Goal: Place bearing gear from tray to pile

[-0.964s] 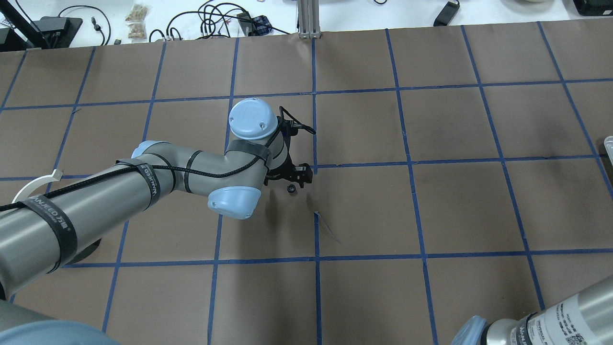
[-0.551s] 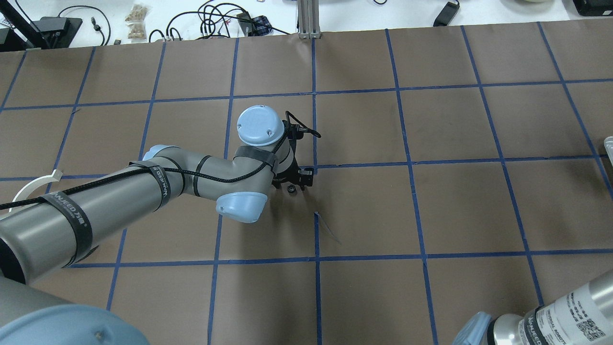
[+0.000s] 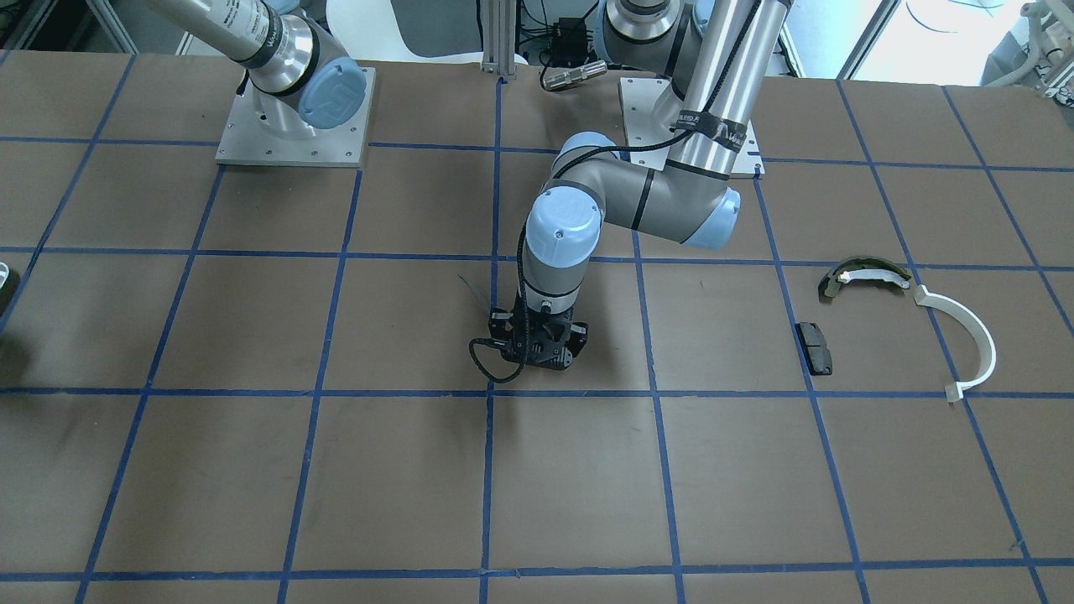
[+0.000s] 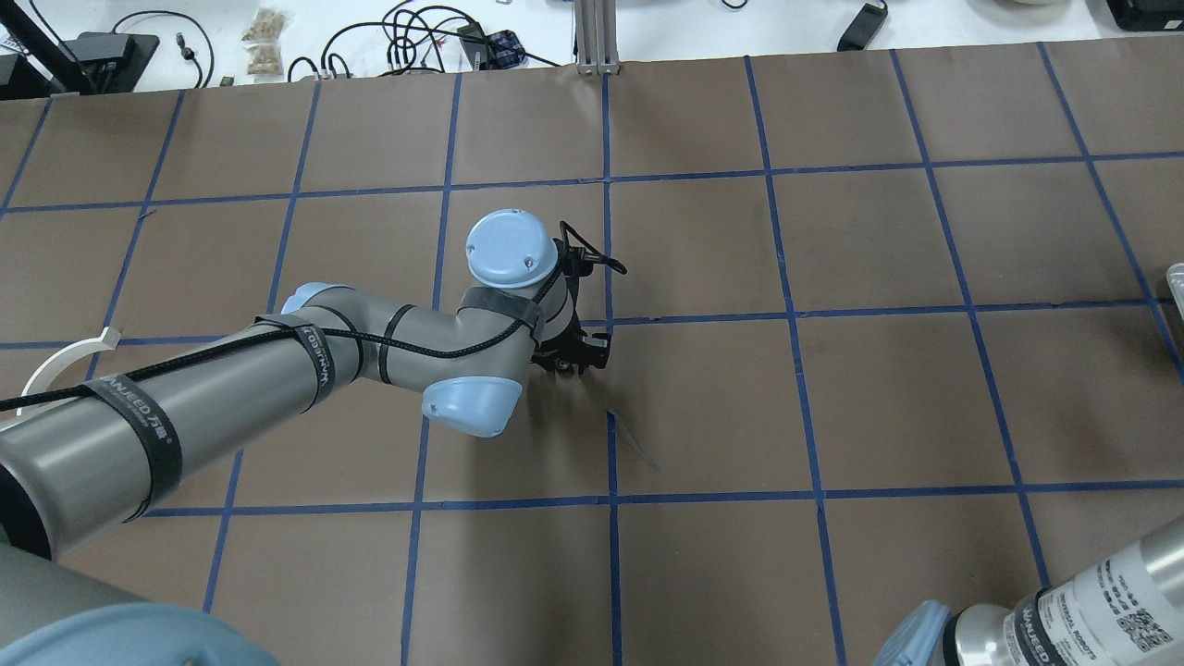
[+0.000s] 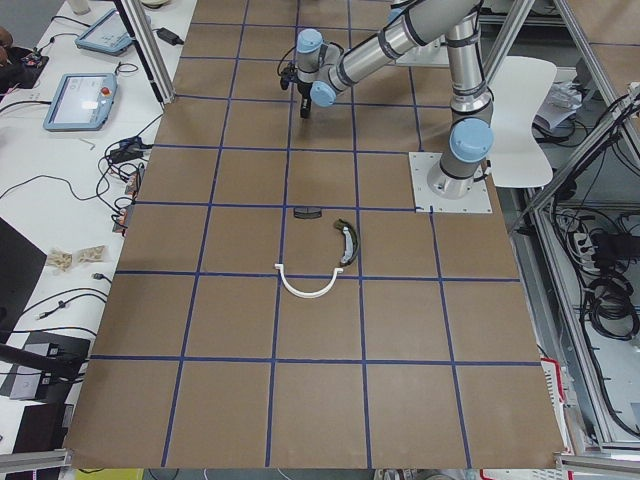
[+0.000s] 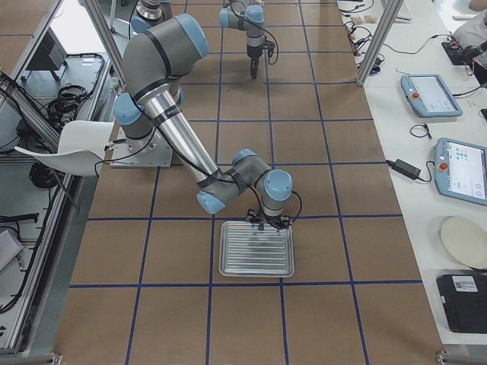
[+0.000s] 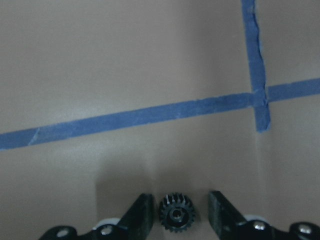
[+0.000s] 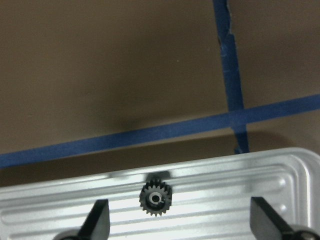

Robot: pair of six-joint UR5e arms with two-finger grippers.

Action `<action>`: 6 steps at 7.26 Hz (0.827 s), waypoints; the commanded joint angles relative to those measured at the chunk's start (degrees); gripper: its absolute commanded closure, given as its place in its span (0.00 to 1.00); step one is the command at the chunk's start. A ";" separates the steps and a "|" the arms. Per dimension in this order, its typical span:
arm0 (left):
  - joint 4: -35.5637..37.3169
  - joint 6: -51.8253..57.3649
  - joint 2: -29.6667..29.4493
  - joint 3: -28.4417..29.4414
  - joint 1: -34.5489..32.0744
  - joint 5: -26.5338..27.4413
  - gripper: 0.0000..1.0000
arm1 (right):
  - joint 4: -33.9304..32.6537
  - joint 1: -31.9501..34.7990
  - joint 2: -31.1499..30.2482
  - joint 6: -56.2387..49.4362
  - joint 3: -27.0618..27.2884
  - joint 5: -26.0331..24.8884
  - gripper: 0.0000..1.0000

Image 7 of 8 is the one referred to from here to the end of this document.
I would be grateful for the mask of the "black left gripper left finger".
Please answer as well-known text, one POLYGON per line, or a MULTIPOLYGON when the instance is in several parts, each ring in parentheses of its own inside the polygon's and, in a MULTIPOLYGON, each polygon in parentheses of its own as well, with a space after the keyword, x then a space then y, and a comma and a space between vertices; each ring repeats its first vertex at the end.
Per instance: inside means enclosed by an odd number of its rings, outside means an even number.
POLYGON ((146 240, 154 223, 154 197, 142 193, 117 224, 119 240, 146 240))

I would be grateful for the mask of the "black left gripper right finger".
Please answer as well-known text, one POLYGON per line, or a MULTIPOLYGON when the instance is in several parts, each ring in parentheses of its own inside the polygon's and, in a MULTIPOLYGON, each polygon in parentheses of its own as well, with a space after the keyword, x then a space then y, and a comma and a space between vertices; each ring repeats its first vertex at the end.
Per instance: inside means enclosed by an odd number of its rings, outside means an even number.
POLYGON ((208 221, 220 240, 239 240, 245 217, 217 190, 208 193, 208 221))

